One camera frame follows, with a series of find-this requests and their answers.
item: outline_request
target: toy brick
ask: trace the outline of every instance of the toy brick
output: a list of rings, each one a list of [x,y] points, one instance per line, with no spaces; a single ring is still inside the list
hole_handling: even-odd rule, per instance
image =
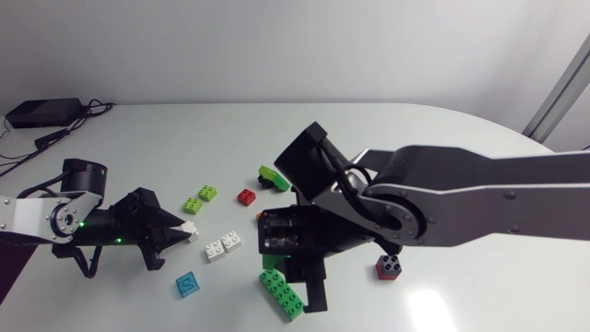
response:
[[[290,184],[285,179],[283,179],[282,176],[278,175],[277,172],[269,169],[268,167],[260,166],[258,173],[260,174],[258,177],[258,182],[264,188],[272,188],[272,186],[274,186],[280,191],[289,190]]]
[[[242,190],[242,192],[238,195],[238,201],[247,207],[250,206],[255,199],[256,194],[248,189]]]
[[[217,240],[213,243],[208,244],[205,247],[206,257],[209,259],[209,263],[213,263],[223,257],[225,257],[225,251],[221,245],[221,241]]]
[[[265,270],[258,278],[291,321],[303,312],[303,302],[275,269]]]
[[[291,185],[285,179],[283,179],[282,176],[278,174],[277,177],[275,177],[275,180],[273,180],[273,183],[275,184],[275,187],[280,191],[288,191],[291,187]]]
[[[185,221],[182,225],[172,227],[174,230],[178,231],[186,231],[191,233],[191,236],[186,239],[188,243],[192,243],[199,239],[199,231],[196,228],[195,224],[192,221]]]
[[[201,288],[196,283],[195,275],[193,272],[189,272],[184,276],[176,279],[176,287],[184,298],[190,294],[200,290]]]
[[[396,255],[380,256],[375,266],[377,268],[377,278],[380,280],[395,280],[402,273],[402,267]]]
[[[183,211],[190,214],[196,214],[196,212],[203,206],[203,201],[196,198],[189,198],[184,202]]]
[[[227,253],[231,253],[242,246],[242,240],[235,231],[230,231],[221,237],[221,244]]]
[[[213,200],[213,197],[218,194],[217,189],[212,186],[206,185],[199,191],[199,198],[206,202],[210,202]]]
[[[262,255],[262,268],[263,269],[272,269],[280,263],[283,259],[285,259],[285,255]]]
[[[263,179],[269,181],[275,181],[275,176],[277,176],[277,173],[275,171],[269,169],[266,166],[260,166],[260,168],[258,169],[258,173],[260,174],[260,176],[263,177]]]

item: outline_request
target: dark red lego brick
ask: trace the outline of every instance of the dark red lego brick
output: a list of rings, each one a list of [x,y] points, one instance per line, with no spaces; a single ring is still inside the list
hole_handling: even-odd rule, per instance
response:
[[[402,267],[396,255],[382,255],[375,266],[379,280],[395,280],[402,273]]]
[[[255,199],[256,194],[248,189],[242,190],[242,192],[238,195],[238,202],[244,204],[247,207],[250,206]]]

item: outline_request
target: power adapter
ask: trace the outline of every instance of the power adapter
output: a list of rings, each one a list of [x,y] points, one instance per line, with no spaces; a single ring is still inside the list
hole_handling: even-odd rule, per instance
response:
[[[69,126],[84,111],[78,98],[24,101],[6,119],[14,128]]]

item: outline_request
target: cable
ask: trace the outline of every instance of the cable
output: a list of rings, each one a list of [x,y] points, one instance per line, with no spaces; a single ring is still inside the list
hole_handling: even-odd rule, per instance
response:
[[[357,189],[352,187],[352,184],[350,184],[347,175],[344,173],[344,168],[340,164],[338,158],[330,151],[330,147],[325,144],[324,140],[319,143],[319,147],[324,152],[325,156],[328,158],[328,161],[336,171],[336,181],[338,182],[338,186],[340,187],[344,198],[362,217],[369,220],[375,220],[372,213],[362,204],[362,202],[360,202],[360,199],[357,196]]]
[[[362,173],[362,175],[365,177],[365,180],[367,180],[367,184],[371,183],[371,176],[369,175],[369,172],[367,172],[367,170],[365,170],[364,168],[360,167],[359,165],[355,165],[355,164],[350,164],[348,166],[346,166],[344,168],[344,171],[348,171],[350,169],[354,169],[357,170],[359,172]]]
[[[55,193],[53,191],[48,191],[49,189],[47,189],[47,187],[52,184],[57,184],[58,182],[62,181],[62,179],[68,174],[69,174],[69,172],[63,172],[63,173],[57,175],[56,177],[52,178],[51,180],[47,180],[42,184],[37,184],[35,186],[32,186],[29,189],[25,189],[22,191],[22,193],[18,194],[17,198],[26,198],[27,196],[29,196],[30,194],[32,194],[38,190],[43,190],[43,191],[49,193],[50,195],[52,193],[53,193],[53,195],[55,195]]]
[[[5,128],[5,131],[4,131],[4,133],[2,133],[2,135],[0,135],[0,139],[2,139],[2,137],[4,137],[4,135],[10,131],[10,130],[8,130],[8,127],[6,126],[6,118],[4,118],[4,128]]]
[[[46,151],[47,149],[49,149],[50,147],[54,146],[55,144],[59,143],[59,141],[61,141],[62,139],[64,139],[66,136],[70,135],[70,133],[72,133],[73,131],[78,130],[82,125],[84,125],[84,123],[91,117],[97,117],[100,115],[105,114],[106,112],[110,111],[112,109],[113,106],[115,106],[116,104],[113,102],[106,102],[103,103],[99,100],[93,99],[91,100],[87,106],[85,106],[85,111],[71,124],[71,126],[69,126],[67,128],[67,130],[58,138],[56,138],[55,140],[53,140],[51,143],[47,144],[46,147],[44,148],[40,148],[34,152],[31,152],[30,154],[24,154],[22,156],[18,156],[18,157],[4,157],[2,155],[0,155],[0,157],[9,159],[9,160],[15,160],[15,159],[20,159],[20,158],[24,158],[20,161],[16,161],[16,162],[7,162],[4,164],[0,164],[0,166],[6,166],[6,165],[10,165],[10,164],[14,164],[13,166],[11,166],[10,168],[8,168],[7,170],[0,172],[0,177],[8,174],[9,172],[12,172],[13,170],[15,170],[18,166],[22,165],[23,163],[32,160],[33,158],[39,156],[40,154],[42,154],[44,151]],[[97,113],[93,113],[92,109],[97,108],[97,107],[104,107],[104,110],[97,112]]]

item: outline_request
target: lime green lego brick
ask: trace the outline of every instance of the lime green lego brick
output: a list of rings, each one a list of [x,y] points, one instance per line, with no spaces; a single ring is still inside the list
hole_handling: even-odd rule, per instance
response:
[[[266,180],[272,181],[276,189],[280,191],[289,190],[290,184],[285,179],[283,179],[282,176],[278,175],[277,172],[269,169],[268,167],[260,166],[260,168],[258,169],[258,173],[262,175],[262,177]]]
[[[275,269],[265,270],[259,279],[291,321],[303,312],[303,301]]]
[[[285,255],[262,255],[262,268],[271,269],[285,259]]]
[[[213,197],[218,194],[217,189],[212,186],[206,185],[199,191],[199,198],[203,199],[206,202],[210,202],[213,200]]]
[[[275,177],[277,176],[277,173],[275,171],[269,169],[266,166],[260,166],[260,168],[258,169],[258,173],[262,175],[263,178],[269,181],[274,181]]]
[[[273,184],[275,184],[275,187],[280,191],[288,191],[290,188],[290,184],[278,174],[275,177],[275,180],[273,180]]]
[[[196,198],[189,198],[184,202],[183,211],[190,214],[196,214],[196,212],[203,206],[203,201]]]

